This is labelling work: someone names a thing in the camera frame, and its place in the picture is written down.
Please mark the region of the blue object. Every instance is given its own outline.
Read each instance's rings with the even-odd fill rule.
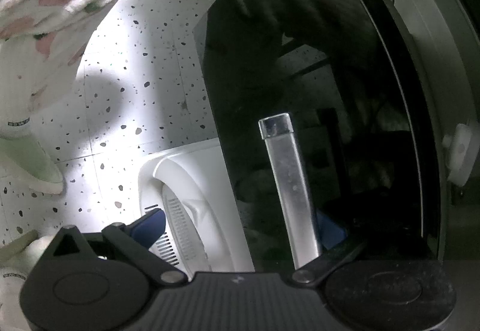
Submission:
[[[145,248],[150,248],[165,233],[167,219],[162,209],[143,216],[131,226],[130,237]]]
[[[317,210],[318,233],[320,243],[327,250],[340,244],[347,237],[347,230],[333,222],[328,216]]]

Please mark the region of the foot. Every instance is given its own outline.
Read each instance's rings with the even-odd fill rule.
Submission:
[[[63,175],[32,134],[0,138],[0,162],[11,175],[40,193],[60,194]]]

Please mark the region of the translucent handle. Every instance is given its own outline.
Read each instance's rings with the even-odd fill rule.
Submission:
[[[258,122],[272,165],[296,269],[317,258],[321,246],[298,143],[288,113]]]

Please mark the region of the terrazzo floor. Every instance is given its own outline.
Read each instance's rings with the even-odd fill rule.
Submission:
[[[191,34],[213,1],[119,0],[93,34],[71,93],[32,118],[66,190],[35,193],[0,169],[0,246],[31,229],[130,223],[138,161],[216,137]]]

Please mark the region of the screw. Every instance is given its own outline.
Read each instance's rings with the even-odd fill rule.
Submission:
[[[310,283],[315,279],[315,276],[311,271],[297,270],[293,273],[292,278],[298,283]]]
[[[165,271],[160,276],[160,280],[165,283],[180,283],[184,278],[185,274],[178,270]]]

